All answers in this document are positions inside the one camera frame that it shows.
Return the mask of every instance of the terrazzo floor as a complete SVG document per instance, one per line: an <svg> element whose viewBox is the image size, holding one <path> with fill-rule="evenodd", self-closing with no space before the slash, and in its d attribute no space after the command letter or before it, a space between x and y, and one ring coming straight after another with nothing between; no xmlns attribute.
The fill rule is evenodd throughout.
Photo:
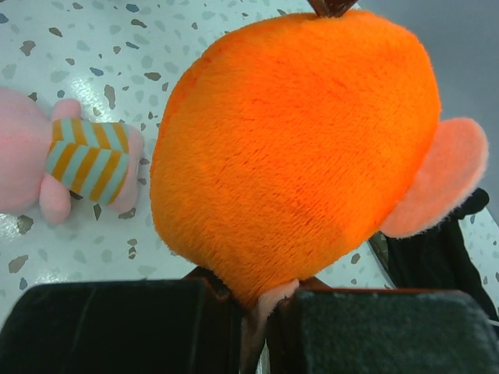
<svg viewBox="0 0 499 374"><path fill-rule="evenodd" d="M122 119L146 140L136 209L117 215L74 199L70 218L58 227L47 224L37 207L20 217L0 215L0 326L35 284L178 278L193 268L161 243L150 215L148 168L168 95L225 32L309 10L305 0L0 0L1 86L29 95L47 113L58 99L76 98L85 117ZM497 225L484 211L462 227L483 284L499 305ZM368 245L319 278L338 287L390 287Z"/></svg>

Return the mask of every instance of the orange fur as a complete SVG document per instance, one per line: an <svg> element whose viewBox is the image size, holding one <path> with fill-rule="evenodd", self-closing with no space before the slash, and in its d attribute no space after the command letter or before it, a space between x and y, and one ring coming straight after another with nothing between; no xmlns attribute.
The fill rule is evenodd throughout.
<svg viewBox="0 0 499 374"><path fill-rule="evenodd" d="M227 34L165 109L150 171L157 232L252 307L378 230L440 110L423 46L372 13L289 15Z"/></svg>

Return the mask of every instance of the black object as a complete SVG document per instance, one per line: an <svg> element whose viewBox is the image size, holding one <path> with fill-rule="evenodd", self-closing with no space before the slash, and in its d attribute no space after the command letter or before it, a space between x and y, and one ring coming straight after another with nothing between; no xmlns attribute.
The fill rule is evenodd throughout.
<svg viewBox="0 0 499 374"><path fill-rule="evenodd" d="M1 374L239 371L242 311L212 272L31 288L0 333ZM461 292L342 291L316 278L267 325L273 374L499 372Z"/></svg>
<svg viewBox="0 0 499 374"><path fill-rule="evenodd" d="M0 373L237 373L241 315L202 269L185 280L36 286L0 333Z"/></svg>
<svg viewBox="0 0 499 374"><path fill-rule="evenodd" d="M273 374L499 372L494 332L461 292L300 289L267 345Z"/></svg>
<svg viewBox="0 0 499 374"><path fill-rule="evenodd" d="M460 290L471 295L490 319L499 321L478 270L466 251L459 220L479 213L489 203L477 189L442 223L412 238L386 238L388 274L398 288Z"/></svg>

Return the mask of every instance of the plush toy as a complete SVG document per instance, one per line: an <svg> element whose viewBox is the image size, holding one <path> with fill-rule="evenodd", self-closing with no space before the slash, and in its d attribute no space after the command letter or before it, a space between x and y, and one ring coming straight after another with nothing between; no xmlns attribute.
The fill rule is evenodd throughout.
<svg viewBox="0 0 499 374"><path fill-rule="evenodd" d="M250 24L169 98L154 225L261 321L371 235L424 231L476 188L486 136L440 114L429 56L401 26L363 10Z"/></svg>
<svg viewBox="0 0 499 374"><path fill-rule="evenodd" d="M52 224L71 209L69 190L124 213L137 199L139 131L80 119L80 103L59 101L48 119L23 94L0 87L0 212L40 202Z"/></svg>

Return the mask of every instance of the brown stem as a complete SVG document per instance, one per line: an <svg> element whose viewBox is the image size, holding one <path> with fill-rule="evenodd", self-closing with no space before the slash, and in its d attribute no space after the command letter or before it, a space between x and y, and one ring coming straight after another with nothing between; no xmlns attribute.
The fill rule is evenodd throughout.
<svg viewBox="0 0 499 374"><path fill-rule="evenodd" d="M320 17L343 16L358 0L309 0L315 13Z"/></svg>

